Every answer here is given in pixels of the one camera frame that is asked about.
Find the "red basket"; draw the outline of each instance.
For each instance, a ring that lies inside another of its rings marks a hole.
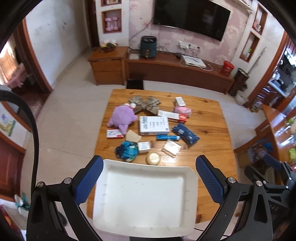
[[[224,65],[223,65],[223,71],[227,74],[230,75],[231,71],[233,71],[234,69],[234,65],[230,62],[228,62],[227,60],[224,61]]]

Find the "drawer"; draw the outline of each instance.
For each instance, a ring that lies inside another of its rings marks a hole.
[[[94,72],[97,85],[123,85],[122,72]]]
[[[91,63],[93,72],[121,71],[120,60],[96,61]]]

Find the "bolt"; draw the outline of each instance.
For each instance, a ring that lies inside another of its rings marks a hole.
[[[41,188],[41,187],[43,187],[43,184],[44,184],[43,182],[39,182],[39,183],[37,183],[37,187]]]
[[[230,183],[235,183],[235,182],[236,182],[235,179],[234,179],[233,177],[229,177],[229,178],[228,178],[228,181],[229,181]]]
[[[69,184],[71,181],[72,181],[72,179],[69,178],[69,177],[67,177],[67,178],[64,180],[64,183]]]
[[[262,187],[263,184],[262,184],[261,181],[257,181],[257,182],[256,182],[256,185],[259,186],[259,187]]]

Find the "blue gripper pad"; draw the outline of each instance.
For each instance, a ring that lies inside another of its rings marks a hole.
[[[273,169],[280,171],[281,170],[281,162],[275,159],[273,156],[270,154],[265,154],[264,155],[264,161],[271,165]]]
[[[104,162],[100,156],[94,156],[85,168],[80,169],[73,177],[72,193],[77,205],[86,202],[92,188],[96,184]]]
[[[222,205],[227,192],[226,177],[204,155],[196,158],[195,167],[213,201]]]

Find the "pink tissue pack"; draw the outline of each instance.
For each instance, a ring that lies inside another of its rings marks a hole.
[[[173,112],[178,113],[178,114],[185,114],[187,117],[191,116],[192,110],[187,107],[182,107],[182,106],[176,106],[173,110]]]

